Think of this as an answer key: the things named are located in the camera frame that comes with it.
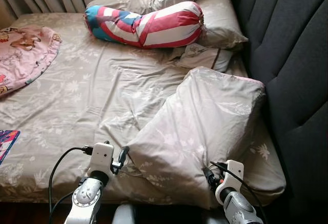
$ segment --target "black cable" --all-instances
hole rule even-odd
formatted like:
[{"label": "black cable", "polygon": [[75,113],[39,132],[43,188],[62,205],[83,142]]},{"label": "black cable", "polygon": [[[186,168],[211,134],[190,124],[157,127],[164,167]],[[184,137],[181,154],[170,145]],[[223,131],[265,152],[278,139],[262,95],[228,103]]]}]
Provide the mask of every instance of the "black cable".
[{"label": "black cable", "polygon": [[55,211],[56,207],[58,206],[58,204],[60,204],[62,201],[64,201],[66,198],[70,197],[73,195],[74,192],[70,192],[69,194],[65,195],[64,197],[62,197],[52,208],[50,215],[49,215],[49,224],[52,223],[52,214]]},{"label": "black cable", "polygon": [[231,174],[233,177],[235,177],[239,182],[241,182],[246,188],[247,190],[249,190],[249,192],[251,193],[251,195],[255,198],[255,200],[257,201],[259,208],[262,212],[263,215],[263,219],[264,219],[264,224],[269,224],[268,220],[267,220],[267,216],[264,213],[264,209],[263,206],[261,204],[261,201],[258,199],[258,197],[255,195],[255,193],[253,192],[252,188],[250,188],[241,178],[239,178],[237,175],[235,175],[233,172],[231,172],[230,170],[226,169],[225,167],[221,166],[220,164],[217,164],[216,162],[210,161],[211,164],[217,166],[219,169],[221,169],[222,171],[225,171],[229,174]]},{"label": "black cable", "polygon": [[70,152],[73,150],[81,150],[84,151],[84,148],[80,148],[80,147],[73,147],[69,150],[67,150],[61,157],[60,159],[57,161],[56,165],[54,166],[54,168],[52,169],[52,172],[50,174],[50,178],[49,178],[49,185],[48,185],[48,193],[49,193],[49,213],[51,213],[52,211],[52,178],[53,175],[55,173],[56,168],[58,167],[59,163],[61,162],[61,160]]}]

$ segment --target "striped bolster pillow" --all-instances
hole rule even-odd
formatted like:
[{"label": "striped bolster pillow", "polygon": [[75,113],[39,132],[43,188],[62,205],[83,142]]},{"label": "striped bolster pillow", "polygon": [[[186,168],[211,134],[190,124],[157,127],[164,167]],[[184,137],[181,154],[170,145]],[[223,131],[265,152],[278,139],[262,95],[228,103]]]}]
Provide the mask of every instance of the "striped bolster pillow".
[{"label": "striped bolster pillow", "polygon": [[164,48],[195,42],[202,31],[203,13],[190,1],[146,15],[92,6],[85,11],[85,20],[97,38],[140,48]]}]

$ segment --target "upholstered headboard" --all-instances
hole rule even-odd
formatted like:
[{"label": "upholstered headboard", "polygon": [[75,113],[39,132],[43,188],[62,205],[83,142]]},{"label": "upholstered headboard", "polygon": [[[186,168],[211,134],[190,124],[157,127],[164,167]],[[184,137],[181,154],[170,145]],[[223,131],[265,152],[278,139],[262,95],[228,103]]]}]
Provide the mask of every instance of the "upholstered headboard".
[{"label": "upholstered headboard", "polygon": [[263,114],[288,181],[276,205],[293,217],[326,215],[328,0],[233,3],[250,40],[249,75],[266,85]]}]

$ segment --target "mattress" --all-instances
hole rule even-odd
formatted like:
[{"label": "mattress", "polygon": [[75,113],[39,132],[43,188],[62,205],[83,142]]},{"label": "mattress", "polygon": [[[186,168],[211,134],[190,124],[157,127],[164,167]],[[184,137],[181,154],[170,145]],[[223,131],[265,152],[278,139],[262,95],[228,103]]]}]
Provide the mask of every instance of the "mattress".
[{"label": "mattress", "polygon": [[[0,99],[0,128],[20,131],[0,165],[0,201],[48,202],[50,173],[71,147],[108,140],[117,159],[190,70],[175,65],[172,49],[145,50],[91,37],[79,13],[23,15],[12,26],[30,24],[50,27],[63,42],[38,79]],[[227,73],[246,76],[238,56]],[[240,161],[245,181],[266,204],[284,191],[285,179],[264,123],[259,120],[256,127]],[[90,156],[81,151],[63,159],[53,178],[54,199],[77,187],[89,162]],[[129,158],[103,196],[107,203],[127,201],[172,203]]]}]

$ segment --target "pink blanket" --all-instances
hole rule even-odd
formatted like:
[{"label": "pink blanket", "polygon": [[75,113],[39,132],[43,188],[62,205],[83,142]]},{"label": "pink blanket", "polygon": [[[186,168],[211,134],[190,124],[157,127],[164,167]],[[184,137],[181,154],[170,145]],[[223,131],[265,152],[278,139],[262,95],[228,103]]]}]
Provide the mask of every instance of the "pink blanket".
[{"label": "pink blanket", "polygon": [[60,42],[47,27],[0,30],[0,96],[38,78],[56,58]]}]

